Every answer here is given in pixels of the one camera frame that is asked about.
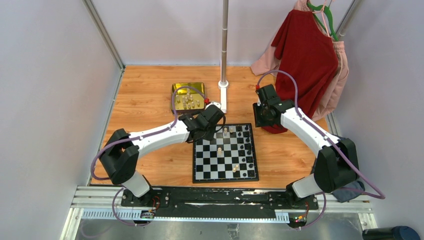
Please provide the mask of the black white chessboard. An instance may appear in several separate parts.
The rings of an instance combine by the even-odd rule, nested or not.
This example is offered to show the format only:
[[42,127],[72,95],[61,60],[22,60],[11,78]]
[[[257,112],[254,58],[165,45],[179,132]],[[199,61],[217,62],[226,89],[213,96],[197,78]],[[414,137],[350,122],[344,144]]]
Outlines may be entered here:
[[[223,136],[224,128],[228,129],[227,136]],[[219,124],[216,130],[213,140],[198,140],[193,144],[192,182],[257,182],[259,171],[252,124]],[[243,132],[249,132],[250,136],[244,137]],[[222,157],[217,156],[217,148],[222,149]],[[234,165],[239,165],[239,171],[232,172]]]

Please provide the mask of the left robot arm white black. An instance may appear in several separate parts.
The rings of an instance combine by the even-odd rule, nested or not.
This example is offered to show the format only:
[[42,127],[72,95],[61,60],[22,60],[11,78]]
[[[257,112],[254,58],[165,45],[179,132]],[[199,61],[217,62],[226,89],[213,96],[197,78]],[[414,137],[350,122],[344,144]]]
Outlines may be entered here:
[[106,146],[98,152],[99,160],[114,185],[121,185],[134,195],[140,206],[153,201],[151,185],[136,171],[138,159],[150,152],[180,143],[212,140],[218,122],[225,118],[221,105],[211,102],[197,115],[183,114],[176,121],[146,131],[126,132],[116,130]]

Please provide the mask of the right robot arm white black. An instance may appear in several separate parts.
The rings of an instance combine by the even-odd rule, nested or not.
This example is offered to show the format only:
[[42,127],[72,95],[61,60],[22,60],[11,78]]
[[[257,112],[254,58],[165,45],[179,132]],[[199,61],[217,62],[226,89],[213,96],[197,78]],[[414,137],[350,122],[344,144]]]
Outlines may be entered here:
[[256,127],[283,128],[294,133],[315,156],[314,171],[286,186],[285,201],[298,209],[306,198],[331,193],[356,181],[359,175],[356,145],[348,138],[329,134],[310,120],[292,100],[281,100],[273,85],[257,87],[253,112]]

